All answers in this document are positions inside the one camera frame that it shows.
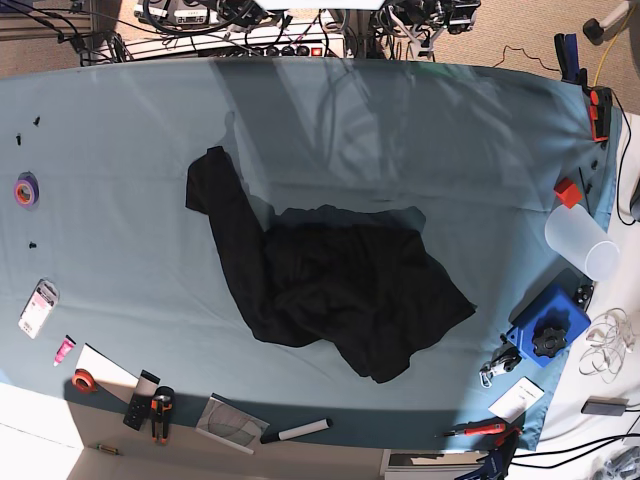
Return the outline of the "black t-shirt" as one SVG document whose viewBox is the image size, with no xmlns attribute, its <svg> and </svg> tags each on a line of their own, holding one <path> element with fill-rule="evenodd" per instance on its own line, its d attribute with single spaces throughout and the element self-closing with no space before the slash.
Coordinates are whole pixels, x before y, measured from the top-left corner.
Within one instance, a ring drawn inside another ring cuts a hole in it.
<svg viewBox="0 0 640 480">
<path fill-rule="evenodd" d="M 204 214 L 229 291 L 254 337 L 335 345 L 360 376 L 388 382 L 475 306 L 392 211 L 289 210 L 264 228 L 231 158 L 213 147 L 188 169 L 186 205 Z"/>
</svg>

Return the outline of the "white black marker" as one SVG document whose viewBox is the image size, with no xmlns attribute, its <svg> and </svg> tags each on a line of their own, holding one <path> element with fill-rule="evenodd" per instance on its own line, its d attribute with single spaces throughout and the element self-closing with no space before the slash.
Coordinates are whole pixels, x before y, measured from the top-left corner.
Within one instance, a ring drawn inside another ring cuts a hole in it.
<svg viewBox="0 0 640 480">
<path fill-rule="evenodd" d="M 310 435 L 316 432 L 324 431 L 333 426 L 333 421 L 329 418 L 311 422 L 305 425 L 282 430 L 275 433 L 265 434 L 260 438 L 261 444 L 270 444 L 281 441 L 288 441 L 294 438 Z"/>
</svg>

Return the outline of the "power strip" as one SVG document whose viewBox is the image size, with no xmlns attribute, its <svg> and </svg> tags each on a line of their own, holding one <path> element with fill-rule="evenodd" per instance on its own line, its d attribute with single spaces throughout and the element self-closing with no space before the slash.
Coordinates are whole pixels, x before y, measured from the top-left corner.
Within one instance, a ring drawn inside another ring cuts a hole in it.
<svg viewBox="0 0 640 480">
<path fill-rule="evenodd" d="M 275 45 L 229 44 L 211 48 L 193 48 L 198 57 L 236 58 L 236 57 L 312 57 L 339 58 L 337 50 L 328 48 L 325 43 Z"/>
</svg>

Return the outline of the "grey patterned booklet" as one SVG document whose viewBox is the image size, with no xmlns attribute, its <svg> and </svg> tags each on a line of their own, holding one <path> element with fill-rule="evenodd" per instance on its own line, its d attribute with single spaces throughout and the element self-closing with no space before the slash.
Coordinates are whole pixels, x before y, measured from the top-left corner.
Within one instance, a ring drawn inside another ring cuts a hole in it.
<svg viewBox="0 0 640 480">
<path fill-rule="evenodd" d="M 270 424 L 211 396 L 195 431 L 227 447 L 253 455 Z"/>
</svg>

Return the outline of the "black white remote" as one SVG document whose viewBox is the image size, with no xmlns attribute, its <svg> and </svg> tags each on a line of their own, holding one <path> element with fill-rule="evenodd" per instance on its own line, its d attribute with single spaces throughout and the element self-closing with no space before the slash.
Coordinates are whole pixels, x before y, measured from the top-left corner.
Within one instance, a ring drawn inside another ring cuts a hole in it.
<svg viewBox="0 0 640 480">
<path fill-rule="evenodd" d="M 160 378 L 142 370 L 136 387 L 128 404 L 123 423 L 129 428 L 139 431 L 149 417 L 151 401 L 159 387 Z"/>
</svg>

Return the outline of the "orange black pliers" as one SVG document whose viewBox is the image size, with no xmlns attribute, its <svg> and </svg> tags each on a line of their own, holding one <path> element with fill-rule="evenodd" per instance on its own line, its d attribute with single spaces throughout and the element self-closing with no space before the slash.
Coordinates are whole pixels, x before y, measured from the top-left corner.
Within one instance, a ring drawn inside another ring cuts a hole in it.
<svg viewBox="0 0 640 480">
<path fill-rule="evenodd" d="M 166 445 L 169 437 L 169 427 L 173 413 L 175 392 L 171 387 L 160 386 L 151 399 L 151 430 L 152 439 L 160 445 Z"/>
</svg>

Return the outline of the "white card box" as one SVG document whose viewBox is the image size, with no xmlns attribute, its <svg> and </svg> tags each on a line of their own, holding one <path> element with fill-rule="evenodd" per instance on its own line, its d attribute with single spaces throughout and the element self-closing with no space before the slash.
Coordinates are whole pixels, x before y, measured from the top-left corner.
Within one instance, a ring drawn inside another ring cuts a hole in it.
<svg viewBox="0 0 640 480">
<path fill-rule="evenodd" d="M 488 408 L 494 416 L 513 423 L 544 396 L 544 391 L 526 377 L 518 380 Z"/>
</svg>

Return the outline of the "translucent plastic cup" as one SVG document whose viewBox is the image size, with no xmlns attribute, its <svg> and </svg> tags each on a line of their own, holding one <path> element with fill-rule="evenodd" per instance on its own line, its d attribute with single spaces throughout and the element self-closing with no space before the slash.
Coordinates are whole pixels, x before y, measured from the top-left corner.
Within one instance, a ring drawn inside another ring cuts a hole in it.
<svg viewBox="0 0 640 480">
<path fill-rule="evenodd" d="M 591 280 L 605 281 L 615 273 L 619 247 L 581 205 L 555 208 L 544 235 L 552 250 Z"/>
</svg>

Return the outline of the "pink small tube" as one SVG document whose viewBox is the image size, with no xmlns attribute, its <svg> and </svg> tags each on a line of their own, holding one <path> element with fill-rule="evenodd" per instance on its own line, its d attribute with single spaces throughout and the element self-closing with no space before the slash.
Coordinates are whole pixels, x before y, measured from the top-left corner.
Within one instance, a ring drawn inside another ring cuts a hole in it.
<svg viewBox="0 0 640 480">
<path fill-rule="evenodd" d="M 65 359 L 68 353 L 73 350 L 75 345 L 76 342 L 69 335 L 66 335 L 55 354 L 53 366 L 58 366 Z"/>
</svg>

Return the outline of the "orange tape roll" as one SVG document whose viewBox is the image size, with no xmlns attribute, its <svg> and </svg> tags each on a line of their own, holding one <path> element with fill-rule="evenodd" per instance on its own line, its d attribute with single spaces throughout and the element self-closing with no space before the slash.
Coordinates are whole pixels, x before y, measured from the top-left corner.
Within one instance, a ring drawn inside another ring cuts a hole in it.
<svg viewBox="0 0 640 480">
<path fill-rule="evenodd" d="M 94 393 L 98 390 L 94 377 L 85 369 L 76 369 L 71 378 L 71 383 L 77 391 L 83 394 Z"/>
</svg>

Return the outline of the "pink white blister pack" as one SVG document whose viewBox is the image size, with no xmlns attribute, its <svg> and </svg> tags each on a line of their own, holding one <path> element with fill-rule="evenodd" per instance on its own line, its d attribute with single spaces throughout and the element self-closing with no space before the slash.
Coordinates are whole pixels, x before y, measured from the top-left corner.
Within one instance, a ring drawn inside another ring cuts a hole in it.
<svg viewBox="0 0 640 480">
<path fill-rule="evenodd" d="M 59 297 L 59 291 L 51 281 L 41 279 L 37 283 L 18 321 L 18 327 L 30 339 L 38 336 L 58 304 Z"/>
</svg>

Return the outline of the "purple tape roll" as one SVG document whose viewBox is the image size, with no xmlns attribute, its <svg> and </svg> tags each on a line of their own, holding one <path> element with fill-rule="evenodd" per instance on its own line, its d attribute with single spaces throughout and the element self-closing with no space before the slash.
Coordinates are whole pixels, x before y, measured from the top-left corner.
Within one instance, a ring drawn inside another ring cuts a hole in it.
<svg viewBox="0 0 640 480">
<path fill-rule="evenodd" d="M 13 187 L 14 199 L 19 206 L 32 209 L 39 201 L 39 184 L 35 175 L 26 171 L 19 175 Z"/>
</svg>

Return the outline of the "orange black clamp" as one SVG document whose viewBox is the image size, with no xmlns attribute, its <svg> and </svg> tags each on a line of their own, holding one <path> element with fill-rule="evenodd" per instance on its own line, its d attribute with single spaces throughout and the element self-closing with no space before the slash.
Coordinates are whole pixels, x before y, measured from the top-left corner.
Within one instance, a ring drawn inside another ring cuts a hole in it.
<svg viewBox="0 0 640 480">
<path fill-rule="evenodd" d="M 592 139 L 596 143 L 609 139 L 612 100 L 612 92 L 608 87 L 594 87 L 590 90 L 588 113 Z"/>
</svg>

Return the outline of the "blue black clamp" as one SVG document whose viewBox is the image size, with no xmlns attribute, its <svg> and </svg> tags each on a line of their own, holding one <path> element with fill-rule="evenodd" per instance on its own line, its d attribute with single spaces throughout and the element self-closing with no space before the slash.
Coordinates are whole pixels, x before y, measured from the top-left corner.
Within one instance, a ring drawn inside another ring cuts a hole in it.
<svg viewBox="0 0 640 480">
<path fill-rule="evenodd" d="M 561 80 L 573 84 L 586 81 L 586 70 L 579 64 L 577 36 L 575 33 L 554 35 L 556 58 L 561 71 Z"/>
</svg>

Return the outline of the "grey adapter box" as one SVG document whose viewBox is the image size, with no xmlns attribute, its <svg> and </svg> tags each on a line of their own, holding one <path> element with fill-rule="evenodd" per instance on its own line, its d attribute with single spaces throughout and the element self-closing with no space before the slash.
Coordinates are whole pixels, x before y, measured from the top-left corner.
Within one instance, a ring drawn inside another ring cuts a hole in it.
<svg viewBox="0 0 640 480">
<path fill-rule="evenodd" d="M 627 411 L 627 404 L 620 399 L 589 398 L 581 408 L 583 415 L 622 416 Z"/>
</svg>

